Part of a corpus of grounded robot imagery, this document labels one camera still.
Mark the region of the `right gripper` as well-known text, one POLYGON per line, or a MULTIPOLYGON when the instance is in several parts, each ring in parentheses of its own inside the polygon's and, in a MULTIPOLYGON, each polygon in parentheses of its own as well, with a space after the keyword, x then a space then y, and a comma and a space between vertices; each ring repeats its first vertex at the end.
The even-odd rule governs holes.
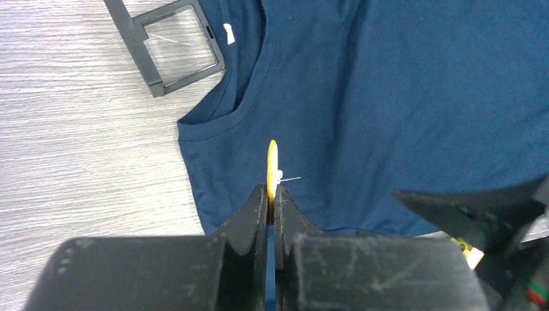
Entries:
POLYGON ((490 310, 540 310, 528 285, 548 262, 548 238, 525 240, 547 209, 547 177, 487 192, 398 190, 394 199, 484 257, 476 276, 490 310))

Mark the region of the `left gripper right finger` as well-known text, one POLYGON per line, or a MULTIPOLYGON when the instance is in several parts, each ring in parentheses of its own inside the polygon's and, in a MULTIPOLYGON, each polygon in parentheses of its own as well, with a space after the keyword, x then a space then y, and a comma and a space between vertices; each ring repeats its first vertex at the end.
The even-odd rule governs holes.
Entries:
POLYGON ((278 187, 274 199, 274 257, 276 309, 299 310, 299 240, 322 231, 299 208, 286 187, 278 187))

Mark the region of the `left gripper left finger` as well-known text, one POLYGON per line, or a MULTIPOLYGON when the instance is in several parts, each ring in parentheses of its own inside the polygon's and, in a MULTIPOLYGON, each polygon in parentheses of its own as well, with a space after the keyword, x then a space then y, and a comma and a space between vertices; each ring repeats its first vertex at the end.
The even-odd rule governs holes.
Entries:
POLYGON ((267 191, 258 185, 244 206, 214 232, 226 240, 216 310, 265 309, 267 232, 267 191))

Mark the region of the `navy blue t-shirt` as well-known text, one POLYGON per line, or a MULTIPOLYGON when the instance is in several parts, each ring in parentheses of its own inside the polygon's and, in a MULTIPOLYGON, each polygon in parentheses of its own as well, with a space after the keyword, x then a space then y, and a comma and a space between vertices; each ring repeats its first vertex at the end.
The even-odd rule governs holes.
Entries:
POLYGON ((547 1, 202 1, 227 69, 177 123, 211 233, 265 181, 269 142, 321 229, 423 235, 396 190, 548 172, 547 1))

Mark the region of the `black frame stand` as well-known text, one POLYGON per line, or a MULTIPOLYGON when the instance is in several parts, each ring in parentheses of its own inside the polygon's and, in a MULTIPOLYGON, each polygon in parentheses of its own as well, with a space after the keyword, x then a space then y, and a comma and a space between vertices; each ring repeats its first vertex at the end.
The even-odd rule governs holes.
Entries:
POLYGON ((216 37, 198 1, 174 1, 131 16, 123 1, 105 5, 152 97, 162 97, 225 70, 216 37))

